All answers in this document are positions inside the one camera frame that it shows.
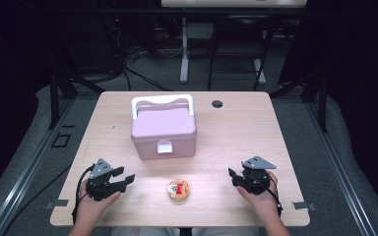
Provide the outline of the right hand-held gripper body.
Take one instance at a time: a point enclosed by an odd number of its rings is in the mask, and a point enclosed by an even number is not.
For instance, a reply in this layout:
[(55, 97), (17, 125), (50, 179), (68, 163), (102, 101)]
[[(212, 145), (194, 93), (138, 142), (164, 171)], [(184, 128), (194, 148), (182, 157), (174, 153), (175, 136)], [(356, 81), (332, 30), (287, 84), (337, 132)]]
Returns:
[(241, 162), (243, 167), (241, 186), (250, 194), (260, 195), (270, 187), (268, 169), (276, 169), (276, 165), (268, 160), (253, 156)]

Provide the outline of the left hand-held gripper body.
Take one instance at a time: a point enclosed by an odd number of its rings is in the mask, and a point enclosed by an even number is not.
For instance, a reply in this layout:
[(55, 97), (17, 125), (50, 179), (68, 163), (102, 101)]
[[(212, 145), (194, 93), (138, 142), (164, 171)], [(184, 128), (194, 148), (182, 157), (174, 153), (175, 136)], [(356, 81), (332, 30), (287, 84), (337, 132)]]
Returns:
[(95, 201), (102, 201), (110, 197), (112, 194), (120, 192), (119, 182), (110, 183), (113, 169), (115, 168), (102, 158), (100, 158), (94, 165), (88, 180), (86, 192)]

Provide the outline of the round orange snack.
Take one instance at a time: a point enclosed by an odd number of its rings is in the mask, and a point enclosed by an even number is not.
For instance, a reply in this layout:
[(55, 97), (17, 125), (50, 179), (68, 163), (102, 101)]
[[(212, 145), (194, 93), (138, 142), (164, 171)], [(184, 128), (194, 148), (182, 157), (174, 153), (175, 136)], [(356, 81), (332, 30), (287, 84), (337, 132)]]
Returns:
[(167, 192), (173, 201), (183, 202), (190, 195), (190, 185), (184, 179), (173, 179), (168, 185)]

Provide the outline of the pink storage box white handle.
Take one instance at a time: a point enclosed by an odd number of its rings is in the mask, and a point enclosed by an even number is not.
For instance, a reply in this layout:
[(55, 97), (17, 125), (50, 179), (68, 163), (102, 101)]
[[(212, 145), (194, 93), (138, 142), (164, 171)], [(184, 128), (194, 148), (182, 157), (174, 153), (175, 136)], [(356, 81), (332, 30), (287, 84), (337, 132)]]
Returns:
[(195, 155), (197, 124), (192, 95), (134, 97), (131, 112), (131, 140), (141, 159)]

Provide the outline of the person's right hand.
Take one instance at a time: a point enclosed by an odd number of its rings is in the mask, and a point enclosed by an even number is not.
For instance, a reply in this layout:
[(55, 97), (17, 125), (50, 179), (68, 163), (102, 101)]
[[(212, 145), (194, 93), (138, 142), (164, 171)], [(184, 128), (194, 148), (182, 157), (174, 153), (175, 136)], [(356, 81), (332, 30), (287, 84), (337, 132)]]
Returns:
[(278, 194), (276, 190), (278, 179), (271, 171), (268, 171), (268, 175), (270, 176), (269, 190), (260, 195), (250, 194), (244, 188), (237, 187), (238, 193), (253, 207), (254, 212), (264, 226), (281, 222), (278, 201), (275, 199)]

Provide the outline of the person's left hand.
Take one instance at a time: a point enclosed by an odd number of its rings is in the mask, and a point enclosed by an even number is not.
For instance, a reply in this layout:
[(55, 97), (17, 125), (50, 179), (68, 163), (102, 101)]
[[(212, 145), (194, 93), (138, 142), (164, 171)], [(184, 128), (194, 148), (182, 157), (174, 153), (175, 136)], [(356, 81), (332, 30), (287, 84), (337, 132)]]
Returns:
[(104, 212), (119, 199), (121, 193), (116, 192), (107, 199), (98, 202), (92, 199), (86, 192), (87, 183), (88, 181), (85, 180), (80, 187), (80, 200), (77, 206), (76, 221), (74, 225), (82, 229), (93, 229)]

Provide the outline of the grey tape strip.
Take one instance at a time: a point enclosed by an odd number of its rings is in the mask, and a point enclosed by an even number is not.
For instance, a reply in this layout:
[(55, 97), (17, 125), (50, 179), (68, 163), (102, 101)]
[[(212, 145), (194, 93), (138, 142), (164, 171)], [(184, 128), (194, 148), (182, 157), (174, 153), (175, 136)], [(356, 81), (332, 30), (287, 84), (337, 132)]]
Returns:
[(307, 211), (313, 211), (317, 209), (315, 204), (308, 202), (292, 202), (291, 204), (294, 209), (304, 209)]
[(53, 209), (55, 207), (66, 207), (68, 203), (69, 203), (69, 200), (55, 200), (52, 202), (47, 202), (45, 205), (45, 208)]

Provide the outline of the black metal stand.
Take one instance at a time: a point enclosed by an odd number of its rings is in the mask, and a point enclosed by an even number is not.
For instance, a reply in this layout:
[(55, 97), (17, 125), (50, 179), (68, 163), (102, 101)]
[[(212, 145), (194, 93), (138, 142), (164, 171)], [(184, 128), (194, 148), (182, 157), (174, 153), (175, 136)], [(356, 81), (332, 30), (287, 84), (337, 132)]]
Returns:
[(317, 109), (317, 123), (321, 130), (326, 133), (326, 115), (327, 115), (327, 100), (328, 100), (328, 78), (324, 71), (312, 72), (303, 78), (289, 82), (285, 86), (277, 89), (270, 94), (270, 98), (277, 98), (283, 94), (295, 89), (296, 87), (304, 85), (304, 90), (300, 95), (303, 102), (313, 102), (315, 98), (318, 101)]
[(73, 83), (79, 83), (98, 94), (103, 93), (102, 88), (91, 83), (77, 73), (54, 70), (49, 84), (51, 108), (49, 130), (52, 130), (60, 119), (59, 92), (62, 92), (62, 94), (68, 99), (75, 99), (77, 97), (78, 92), (73, 86)]

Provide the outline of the dark equipment with red light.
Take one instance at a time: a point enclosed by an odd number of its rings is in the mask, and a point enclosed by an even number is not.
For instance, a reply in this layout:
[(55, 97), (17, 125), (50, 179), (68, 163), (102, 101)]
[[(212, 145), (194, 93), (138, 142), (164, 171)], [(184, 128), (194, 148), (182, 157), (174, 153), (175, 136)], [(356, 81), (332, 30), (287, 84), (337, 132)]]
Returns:
[(104, 28), (106, 31), (107, 40), (110, 43), (110, 47), (113, 53), (116, 74), (121, 74), (123, 71), (124, 64), (124, 54), (120, 48), (120, 43), (118, 42), (118, 37), (121, 35), (121, 28), (113, 17), (103, 17), (102, 18)]

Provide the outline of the white desk with metal legs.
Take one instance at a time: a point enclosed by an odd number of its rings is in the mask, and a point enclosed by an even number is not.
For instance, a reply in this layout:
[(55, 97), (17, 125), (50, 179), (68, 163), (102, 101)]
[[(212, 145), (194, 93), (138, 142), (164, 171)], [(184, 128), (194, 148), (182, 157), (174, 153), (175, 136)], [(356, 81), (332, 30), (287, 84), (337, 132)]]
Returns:
[[(304, 9), (308, 0), (161, 0), (163, 8), (173, 10), (256, 10), (256, 9)], [(182, 17), (182, 63), (180, 83), (188, 82), (189, 52), (187, 17)]]

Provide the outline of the black chair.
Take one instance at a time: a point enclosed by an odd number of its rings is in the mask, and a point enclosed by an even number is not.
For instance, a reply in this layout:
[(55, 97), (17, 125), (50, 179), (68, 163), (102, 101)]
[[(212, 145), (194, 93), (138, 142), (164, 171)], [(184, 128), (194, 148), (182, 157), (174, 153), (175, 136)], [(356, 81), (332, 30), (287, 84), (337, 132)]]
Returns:
[(254, 74), (254, 86), (262, 84), (269, 47), (281, 20), (275, 16), (229, 15), (214, 24), (208, 51), (208, 89), (214, 74)]

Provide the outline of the aluminium floor rail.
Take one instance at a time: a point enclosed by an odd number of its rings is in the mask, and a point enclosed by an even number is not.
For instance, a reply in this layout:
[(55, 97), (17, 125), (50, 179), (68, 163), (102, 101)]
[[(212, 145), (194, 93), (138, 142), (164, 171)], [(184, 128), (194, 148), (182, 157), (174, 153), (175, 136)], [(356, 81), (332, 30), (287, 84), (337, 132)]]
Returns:
[(350, 179), (330, 135), (327, 132), (323, 131), (318, 122), (317, 108), (314, 104), (309, 102), (305, 102), (304, 107), (308, 115), (310, 116), (314, 129), (322, 140), (324, 147), (328, 153), (328, 161), (342, 191), (342, 194), (346, 200), (349, 211), (351, 212), (355, 224), (360, 232), (360, 235), (377, 236), (377, 233), (375, 232), (375, 229), (370, 219), (368, 218), (367, 212), (363, 207), (360, 197), (358, 196), (357, 192), (352, 186), (352, 183), (350, 182)]
[(49, 130), (40, 107), (15, 156), (0, 179), (0, 236), (54, 236), (67, 230), (50, 223), (73, 162), (83, 124), (76, 100), (62, 103), (60, 120)]

